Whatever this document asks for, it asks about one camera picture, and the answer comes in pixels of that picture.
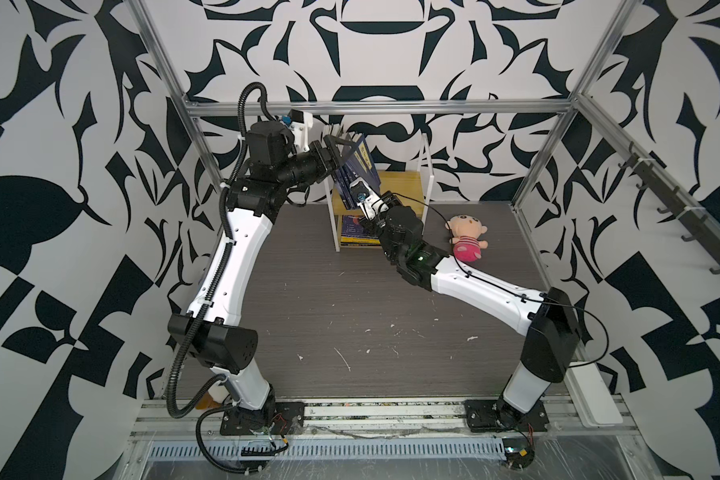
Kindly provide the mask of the navy book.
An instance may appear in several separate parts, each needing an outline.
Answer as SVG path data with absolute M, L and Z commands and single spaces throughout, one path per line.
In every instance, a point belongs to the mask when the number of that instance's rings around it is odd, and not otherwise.
M 364 179 L 377 193 L 381 186 L 381 179 L 364 135 L 354 154 L 344 161 L 343 168 L 347 179 L 334 180 L 334 184 L 338 189 L 338 195 L 344 208 L 346 210 L 355 210 L 357 204 L 350 193 L 350 184 L 354 180 L 357 178 Z
M 352 156 L 357 150 L 358 144 L 361 142 L 363 135 L 360 133 L 347 132 L 345 135 L 339 137 L 336 140 L 337 148 L 340 153 L 340 157 L 346 160 Z

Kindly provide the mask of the purple book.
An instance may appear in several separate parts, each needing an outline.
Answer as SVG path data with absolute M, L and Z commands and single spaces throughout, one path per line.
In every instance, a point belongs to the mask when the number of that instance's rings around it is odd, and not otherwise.
M 340 242 L 349 241 L 350 239 L 375 239 L 375 236 L 368 233 L 360 224 L 361 216 L 343 215 L 340 226 Z

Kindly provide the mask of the yellow cartoon book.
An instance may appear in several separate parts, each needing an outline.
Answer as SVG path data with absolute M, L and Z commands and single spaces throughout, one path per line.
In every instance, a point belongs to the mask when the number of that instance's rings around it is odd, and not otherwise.
M 381 244 L 375 239 L 350 239 L 349 241 L 341 241 L 341 248 L 380 248 Z

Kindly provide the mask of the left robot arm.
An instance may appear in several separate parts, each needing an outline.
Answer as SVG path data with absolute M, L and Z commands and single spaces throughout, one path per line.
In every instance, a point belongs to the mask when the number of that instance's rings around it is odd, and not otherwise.
M 271 442 L 253 461 L 245 449 L 232 463 L 214 456 L 203 441 L 203 423 L 215 414 L 229 416 L 247 433 L 272 433 L 276 397 L 254 359 L 258 334 L 240 325 L 253 267 L 290 194 L 307 192 L 346 162 L 341 138 L 309 141 L 307 113 L 292 110 L 278 118 L 270 113 L 267 98 L 260 82 L 248 84 L 240 94 L 240 152 L 232 173 L 220 183 L 217 248 L 196 297 L 168 325 L 177 350 L 164 389 L 167 412 L 184 418 L 212 387 L 225 389 L 219 406 L 200 414 L 194 432 L 201 455 L 233 475 L 259 473 L 289 447 L 287 440 Z

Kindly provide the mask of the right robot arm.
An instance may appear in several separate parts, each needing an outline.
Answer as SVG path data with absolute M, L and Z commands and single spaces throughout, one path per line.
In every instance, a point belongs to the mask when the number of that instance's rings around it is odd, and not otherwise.
M 529 422 L 552 384 L 566 373 L 585 367 L 575 361 L 581 342 L 579 314 L 559 289 L 540 291 L 520 287 L 479 272 L 457 256 L 460 246 L 482 248 L 478 238 L 485 227 L 476 218 L 458 215 L 444 221 L 451 250 L 424 238 L 424 225 L 414 211 L 391 192 L 380 198 L 363 195 L 361 224 L 380 242 L 387 260 L 409 284 L 465 302 L 511 327 L 524 338 L 520 360 L 499 399 L 487 414 L 478 414 L 477 431 L 518 430 Z

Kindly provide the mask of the wooden white-framed bookshelf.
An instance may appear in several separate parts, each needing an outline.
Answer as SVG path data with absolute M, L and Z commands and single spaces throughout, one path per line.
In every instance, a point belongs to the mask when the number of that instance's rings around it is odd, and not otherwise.
M 419 152 L 414 160 L 417 162 L 415 170 L 406 170 L 405 172 L 396 171 L 380 171 L 381 193 L 387 190 L 399 192 L 399 196 L 403 194 L 414 198 L 414 212 L 423 222 L 426 222 L 429 203 L 433 191 L 434 169 L 429 150 L 429 141 L 427 136 L 419 134 Z M 326 202 L 329 211 L 329 219 L 333 229 L 333 243 L 336 252 L 341 250 L 340 247 L 340 226 L 343 215 L 362 214 L 360 209 L 346 210 L 338 195 L 338 189 L 332 178 L 326 179 L 322 183 L 325 193 Z

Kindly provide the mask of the pink plush doll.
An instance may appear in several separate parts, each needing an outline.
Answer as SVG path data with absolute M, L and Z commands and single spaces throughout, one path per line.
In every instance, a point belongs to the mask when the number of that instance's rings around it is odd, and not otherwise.
M 453 216 L 446 221 L 451 233 L 453 256 L 460 262 L 472 263 L 482 258 L 482 253 L 489 246 L 481 236 L 487 227 L 476 217 L 462 214 Z

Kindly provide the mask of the white box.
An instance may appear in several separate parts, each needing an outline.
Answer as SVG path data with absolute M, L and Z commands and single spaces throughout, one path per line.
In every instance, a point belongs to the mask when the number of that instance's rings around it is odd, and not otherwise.
M 586 428 L 611 428 L 623 424 L 622 414 L 594 364 L 575 362 L 564 383 Z

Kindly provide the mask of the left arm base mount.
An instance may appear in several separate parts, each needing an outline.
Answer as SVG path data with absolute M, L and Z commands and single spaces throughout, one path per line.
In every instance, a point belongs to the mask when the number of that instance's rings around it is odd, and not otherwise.
M 303 402 L 268 402 L 260 410 L 234 406 L 223 414 L 220 434 L 243 436 L 254 434 L 287 435 L 303 426 Z

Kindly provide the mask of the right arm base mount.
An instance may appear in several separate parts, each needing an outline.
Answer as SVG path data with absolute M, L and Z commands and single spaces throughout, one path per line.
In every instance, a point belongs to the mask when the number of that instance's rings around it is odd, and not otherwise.
M 468 429 L 473 433 L 520 431 L 535 434 L 546 432 L 549 416 L 541 401 L 522 413 L 503 399 L 465 400 L 463 402 Z

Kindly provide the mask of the aluminium frame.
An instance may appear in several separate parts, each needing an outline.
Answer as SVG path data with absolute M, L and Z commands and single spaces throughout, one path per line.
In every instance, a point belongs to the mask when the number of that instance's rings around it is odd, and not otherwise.
M 401 115 L 401 114 L 467 114 L 467 113 L 553 113 L 557 120 L 537 157 L 532 161 L 529 172 L 514 196 L 514 207 L 520 208 L 527 200 L 533 185 L 539 180 L 548 165 L 556 147 L 569 130 L 577 116 L 588 119 L 593 127 L 600 130 L 606 141 L 616 149 L 626 148 L 631 142 L 644 156 L 649 154 L 640 147 L 589 95 L 597 74 L 622 40 L 626 27 L 639 7 L 637 1 L 619 3 L 609 21 L 602 39 L 595 47 L 593 57 L 588 61 L 581 80 L 573 92 L 565 99 L 523 99 L 523 100 L 371 100 L 371 101 L 317 101 L 301 102 L 298 109 L 313 114 L 346 115 Z M 177 105 L 179 116 L 188 130 L 191 139 L 198 147 L 201 158 L 209 172 L 218 176 L 220 170 L 211 153 L 210 147 L 200 131 L 196 121 L 206 116 L 233 116 L 236 106 L 233 103 L 197 104 L 187 100 L 178 76 L 171 65 L 166 47 L 159 38 L 154 20 L 143 1 L 130 1 L 127 4 L 135 20 L 138 33 L 146 44 L 147 50 L 155 58 L 158 71 L 164 77 L 172 100 Z

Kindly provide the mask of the grey hook rail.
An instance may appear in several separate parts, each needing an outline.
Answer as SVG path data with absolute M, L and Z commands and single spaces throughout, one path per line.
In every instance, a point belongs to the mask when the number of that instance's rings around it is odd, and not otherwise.
M 638 194 L 632 208 L 635 225 L 638 225 L 643 197 L 650 192 L 660 203 L 657 214 L 664 220 L 678 221 L 686 230 L 681 239 L 686 243 L 698 243 L 717 264 L 709 272 L 720 275 L 720 222 L 712 212 L 693 198 L 660 161 L 650 155 L 644 156 L 633 142 L 618 153 L 623 158 L 619 169 L 629 171 L 630 176 L 638 179 Z

